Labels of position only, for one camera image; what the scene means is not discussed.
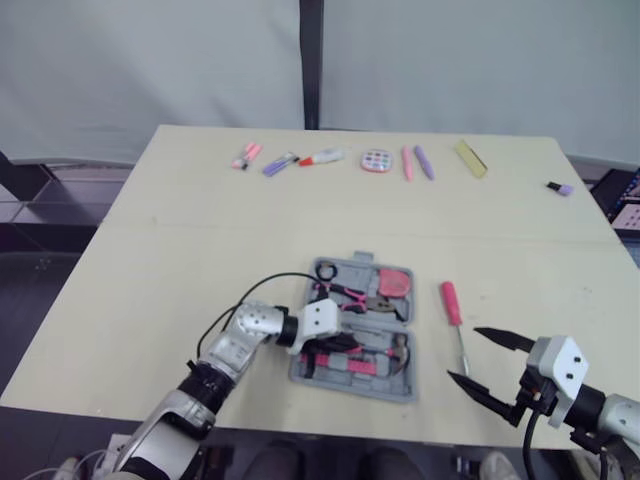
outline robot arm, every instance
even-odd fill
[[[600,454],[614,451],[625,478],[640,475],[640,403],[603,392],[583,383],[589,363],[571,337],[540,337],[537,341],[506,330],[476,328],[489,340],[511,350],[529,353],[520,378],[515,405],[490,395],[468,377],[449,372],[476,402],[518,426],[527,408],[549,417],[549,425],[574,428],[571,440]]]
[[[106,480],[179,480],[197,468],[200,442],[225,399],[251,364],[258,347],[274,337],[287,352],[300,352],[307,340],[340,331],[339,309],[331,299],[305,306],[297,316],[285,307],[252,302],[240,305],[226,328],[191,373],[160,402],[136,430]]]

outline yellow eraser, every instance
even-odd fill
[[[487,173],[487,166],[484,164],[482,160],[476,155],[476,152],[467,145],[467,142],[464,140],[460,140],[453,149],[456,151],[460,158],[464,160],[464,163],[467,164],[471,173],[473,173],[474,177],[482,178],[485,173]]]

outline toolbox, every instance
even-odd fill
[[[416,345],[406,328],[415,315],[411,270],[380,265],[373,254],[355,252],[351,260],[316,258],[311,275],[323,284],[309,283],[305,304],[328,294],[341,307],[342,332],[359,347],[344,352],[303,349],[292,357],[291,380],[381,400],[415,401]]]

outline black cable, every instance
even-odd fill
[[[224,318],[224,316],[229,313],[231,310],[233,310],[235,307],[235,305],[233,307],[229,307],[227,308],[224,313],[222,315],[220,315],[218,318],[216,318],[216,321],[213,322],[211,324],[211,326],[209,328],[207,328],[205,330],[205,332],[202,334],[202,336],[200,337],[200,340],[198,340],[198,346],[196,347],[196,360],[198,358],[200,358],[200,351],[202,349],[202,342],[204,342],[204,339],[207,337],[207,335],[209,335],[209,333],[211,332],[211,330],[213,330],[215,328],[215,326],[218,324],[218,322],[220,320],[222,320]]]
[[[233,315],[236,313],[236,310],[238,309],[238,307],[240,305],[242,305],[242,302],[244,302],[245,299],[249,295],[251,295],[251,293],[256,288],[258,288],[263,283],[266,283],[266,282],[268,282],[270,280],[273,280],[274,278],[279,278],[279,277],[303,277],[303,278],[308,278],[309,280],[313,280],[315,283],[322,283],[316,277],[314,277],[312,275],[307,275],[306,273],[300,273],[300,272],[282,272],[282,273],[276,273],[275,275],[270,275],[270,276],[268,276],[266,278],[263,278],[258,283],[256,283],[254,286],[252,286],[249,290],[247,290],[246,293],[240,298],[238,303],[236,303],[235,305],[227,308],[222,315],[220,315],[218,318],[216,318],[215,322],[213,322],[211,324],[211,326],[209,328],[207,328],[207,330],[202,334],[202,336],[200,337],[200,340],[198,340],[198,345],[196,347],[196,355],[197,355],[196,359],[200,358],[200,352],[202,350],[202,342],[207,337],[207,335],[209,335],[209,333],[211,333],[211,330],[213,330],[215,328],[215,326],[218,324],[218,322],[220,322],[220,320],[222,320],[224,318],[225,315],[227,315],[227,314],[229,314],[229,312],[231,312],[231,314],[228,316],[226,322],[224,323],[224,327],[222,327],[222,331],[223,332],[227,329],[227,326],[229,325],[229,322],[233,318]]]
[[[609,462],[607,461],[607,452],[600,452],[600,480],[607,480],[609,476]]]
[[[524,443],[522,444],[522,459],[524,460],[524,468],[527,471],[529,480],[536,480],[536,475],[533,473],[533,465],[531,464],[531,439],[539,416],[540,412],[536,410],[531,412],[529,423],[527,423],[527,431],[524,434]]]
[[[236,313],[236,310],[238,309],[238,307],[242,305],[242,302],[244,302],[246,298],[249,295],[251,295],[251,293],[256,288],[258,288],[263,283],[269,282],[274,278],[280,278],[280,277],[302,277],[302,278],[308,278],[309,280],[313,280],[315,283],[322,283],[322,281],[320,281],[313,275],[309,275],[307,273],[300,273],[300,272],[282,272],[282,273],[276,273],[274,275],[265,277],[262,280],[260,280],[258,283],[256,283],[253,287],[251,287],[249,290],[247,290],[246,293],[240,298],[240,300],[238,300],[238,303],[233,307],[233,311],[231,312],[231,315],[229,315],[229,318],[227,318],[227,321],[225,322],[224,327],[222,328],[222,331],[224,332],[227,329],[227,326],[229,325],[229,322],[233,318],[233,315]]]

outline purple marker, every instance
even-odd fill
[[[433,171],[433,167],[431,166],[431,163],[429,163],[429,160],[427,160],[427,156],[424,154],[424,150],[422,150],[422,147],[420,145],[416,145],[413,151],[416,154],[416,157],[418,157],[418,161],[420,162],[420,165],[422,165],[424,174],[427,177],[429,177],[431,180],[435,180],[436,174]]]
[[[267,177],[272,177],[283,168],[297,162],[298,160],[300,160],[300,157],[298,157],[295,153],[287,152],[275,162],[272,162],[264,167],[262,169],[262,173],[264,173]]]
[[[573,193],[573,187],[571,185],[560,185],[559,183],[549,182],[547,183],[547,187],[555,190],[556,193],[559,193],[563,197],[568,197]]]

